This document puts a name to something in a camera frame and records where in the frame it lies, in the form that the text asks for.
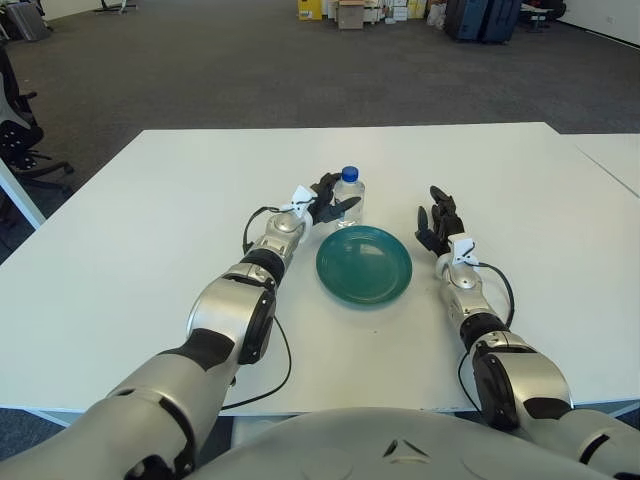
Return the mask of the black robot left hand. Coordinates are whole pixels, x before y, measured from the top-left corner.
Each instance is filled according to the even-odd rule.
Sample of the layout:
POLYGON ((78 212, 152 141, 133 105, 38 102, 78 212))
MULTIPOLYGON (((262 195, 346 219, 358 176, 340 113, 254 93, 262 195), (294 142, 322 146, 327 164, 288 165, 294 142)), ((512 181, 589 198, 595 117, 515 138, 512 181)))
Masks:
POLYGON ((361 196, 338 200, 335 188, 340 179, 340 173, 326 173, 311 186, 316 197, 309 206, 308 212, 311 214, 314 225, 338 220, 348 210, 360 205, 361 196))

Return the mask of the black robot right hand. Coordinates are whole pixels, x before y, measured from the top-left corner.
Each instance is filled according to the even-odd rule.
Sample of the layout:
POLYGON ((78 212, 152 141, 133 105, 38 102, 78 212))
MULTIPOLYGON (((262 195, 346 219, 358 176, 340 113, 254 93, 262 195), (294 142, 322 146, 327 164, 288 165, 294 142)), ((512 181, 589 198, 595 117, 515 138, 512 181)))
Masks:
POLYGON ((448 238, 463 233, 464 224, 452 196, 435 185, 429 188, 429 193, 434 202, 431 207, 432 223, 429 223, 427 210, 419 206, 415 237, 428 251, 440 257, 451 251, 448 238))

